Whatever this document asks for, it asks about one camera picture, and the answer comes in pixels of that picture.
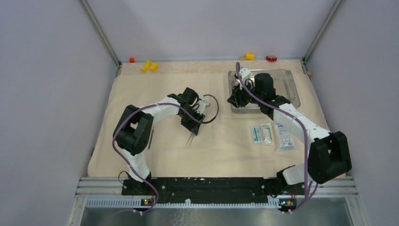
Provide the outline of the steel tweezers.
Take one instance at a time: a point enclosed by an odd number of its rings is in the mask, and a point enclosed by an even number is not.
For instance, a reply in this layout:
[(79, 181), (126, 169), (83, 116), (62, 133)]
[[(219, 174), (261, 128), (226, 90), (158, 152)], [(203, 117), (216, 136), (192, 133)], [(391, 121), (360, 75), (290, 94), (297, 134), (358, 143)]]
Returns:
[(188, 140), (187, 140), (187, 142), (186, 142), (186, 145), (187, 146), (190, 146), (191, 144), (192, 144), (192, 141), (193, 141), (193, 138), (195, 137), (195, 134), (194, 133), (191, 133), (190, 134), (190, 136), (189, 136), (189, 138), (188, 138)]

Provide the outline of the small steel instrument tray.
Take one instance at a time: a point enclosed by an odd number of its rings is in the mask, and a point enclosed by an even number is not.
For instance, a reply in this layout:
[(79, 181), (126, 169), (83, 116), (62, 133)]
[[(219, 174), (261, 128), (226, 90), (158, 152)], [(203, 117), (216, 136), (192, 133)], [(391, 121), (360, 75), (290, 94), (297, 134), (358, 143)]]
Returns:
[[(261, 94), (255, 89), (256, 81), (260, 79), (260, 73), (256, 74), (253, 79), (243, 79), (245, 82), (245, 87), (258, 99), (261, 99)], [(258, 101), (251, 96), (244, 87), (242, 87), (241, 83), (236, 84), (232, 88), (232, 94), (227, 100), (228, 103), (232, 104), (235, 108), (243, 108), (247, 104), (258, 104)]]

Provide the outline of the teal white sterile packet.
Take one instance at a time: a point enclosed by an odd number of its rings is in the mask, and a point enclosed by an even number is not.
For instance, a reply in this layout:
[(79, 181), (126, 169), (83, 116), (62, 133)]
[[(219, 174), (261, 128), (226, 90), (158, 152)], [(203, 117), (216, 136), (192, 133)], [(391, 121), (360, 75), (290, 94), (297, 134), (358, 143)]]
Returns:
[(264, 142), (262, 130), (259, 126), (251, 126), (251, 136), (254, 144), (261, 144)]

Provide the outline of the beige wrapping cloth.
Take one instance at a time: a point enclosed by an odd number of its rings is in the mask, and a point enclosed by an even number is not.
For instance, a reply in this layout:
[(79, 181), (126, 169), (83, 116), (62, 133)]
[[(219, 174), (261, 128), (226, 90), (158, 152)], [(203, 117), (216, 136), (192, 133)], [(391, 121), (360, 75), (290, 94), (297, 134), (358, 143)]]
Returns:
[(303, 163), (304, 146), (297, 138), (294, 149), (283, 151), (253, 143), (250, 128), (270, 119), (261, 113), (231, 111), (227, 74), (234, 68), (235, 62), (229, 61), (175, 62), (143, 73), (139, 66), (124, 64), (112, 86), (88, 175), (116, 177), (127, 170), (112, 148), (113, 132), (127, 105), (150, 105), (187, 87), (208, 95), (211, 105), (205, 114), (213, 122), (201, 125), (192, 142), (178, 116), (156, 123), (151, 146), (145, 150), (154, 177), (274, 177), (283, 168)]

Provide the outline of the large steel tray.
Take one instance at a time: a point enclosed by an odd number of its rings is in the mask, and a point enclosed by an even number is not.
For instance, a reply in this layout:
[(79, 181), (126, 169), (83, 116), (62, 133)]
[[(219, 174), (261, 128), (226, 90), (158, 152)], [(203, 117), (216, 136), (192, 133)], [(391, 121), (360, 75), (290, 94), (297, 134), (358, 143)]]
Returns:
[[(301, 101), (297, 92), (294, 77), (289, 69), (253, 69), (250, 70), (250, 72), (251, 76), (249, 78), (253, 83), (255, 82), (255, 76), (257, 74), (270, 74), (270, 76), (273, 78), (273, 86), (276, 89), (276, 94), (284, 96), (296, 109), (301, 106)], [(242, 108), (236, 108), (231, 104), (231, 111), (236, 114), (261, 113), (259, 106), (252, 103), (248, 103)]]

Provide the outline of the blue white sterile pouch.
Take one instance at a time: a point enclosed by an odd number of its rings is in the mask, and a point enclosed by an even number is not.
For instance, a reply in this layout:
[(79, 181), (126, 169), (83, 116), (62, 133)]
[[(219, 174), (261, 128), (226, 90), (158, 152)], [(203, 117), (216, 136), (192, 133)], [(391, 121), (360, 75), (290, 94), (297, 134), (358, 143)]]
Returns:
[(295, 148), (291, 132), (280, 123), (274, 124), (276, 135), (276, 151), (290, 150)]

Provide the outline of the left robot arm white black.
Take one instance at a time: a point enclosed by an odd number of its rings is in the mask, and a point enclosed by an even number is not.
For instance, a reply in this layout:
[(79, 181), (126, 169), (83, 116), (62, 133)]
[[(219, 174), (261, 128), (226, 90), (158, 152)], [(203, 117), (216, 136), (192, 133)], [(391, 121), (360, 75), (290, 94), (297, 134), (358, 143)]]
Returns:
[(169, 94), (162, 100), (143, 107), (128, 105), (115, 128), (112, 145), (127, 163), (129, 179), (139, 194), (150, 191), (150, 170), (144, 151), (149, 144), (153, 125), (170, 116), (179, 116), (180, 123), (193, 135), (198, 135), (205, 119), (204, 111), (209, 102), (193, 89), (186, 88), (182, 94)]

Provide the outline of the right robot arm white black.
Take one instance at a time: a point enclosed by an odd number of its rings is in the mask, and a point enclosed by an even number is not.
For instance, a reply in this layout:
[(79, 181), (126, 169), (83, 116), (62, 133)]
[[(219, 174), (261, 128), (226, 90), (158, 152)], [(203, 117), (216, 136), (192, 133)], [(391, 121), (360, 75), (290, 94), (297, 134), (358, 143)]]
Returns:
[(276, 188), (280, 193), (288, 194), (296, 184), (309, 180), (323, 184), (352, 169), (346, 135), (317, 125), (286, 97), (277, 95), (270, 74), (259, 73), (251, 78), (251, 72), (243, 68), (235, 77), (239, 84), (232, 88), (228, 103), (235, 108), (244, 108), (249, 103), (258, 105), (261, 113), (288, 129), (304, 144), (304, 163), (278, 172)]

